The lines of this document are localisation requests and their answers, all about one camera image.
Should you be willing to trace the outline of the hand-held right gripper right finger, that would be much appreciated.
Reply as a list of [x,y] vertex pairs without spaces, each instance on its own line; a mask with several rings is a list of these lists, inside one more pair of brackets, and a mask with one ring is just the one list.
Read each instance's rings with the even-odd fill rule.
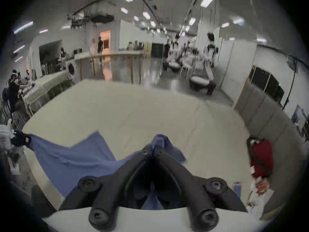
[[187,207],[197,229],[217,226],[219,215],[216,208],[247,213],[225,180],[192,175],[162,147],[154,149],[154,193],[164,209]]

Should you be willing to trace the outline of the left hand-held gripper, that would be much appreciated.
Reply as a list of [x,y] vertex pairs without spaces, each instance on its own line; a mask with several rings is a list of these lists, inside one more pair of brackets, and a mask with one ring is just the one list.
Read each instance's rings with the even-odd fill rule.
[[10,118],[6,125],[0,125],[0,149],[11,150],[12,145],[16,147],[28,146],[31,142],[31,136],[19,130],[12,129],[12,119]]

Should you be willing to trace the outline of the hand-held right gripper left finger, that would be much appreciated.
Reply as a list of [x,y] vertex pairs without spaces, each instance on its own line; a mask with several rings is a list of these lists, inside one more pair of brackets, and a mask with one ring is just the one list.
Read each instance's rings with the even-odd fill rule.
[[118,206],[140,209],[151,195],[149,170],[152,158],[152,150],[145,147],[113,174],[81,178],[59,211],[90,207],[90,225],[95,229],[111,229]]

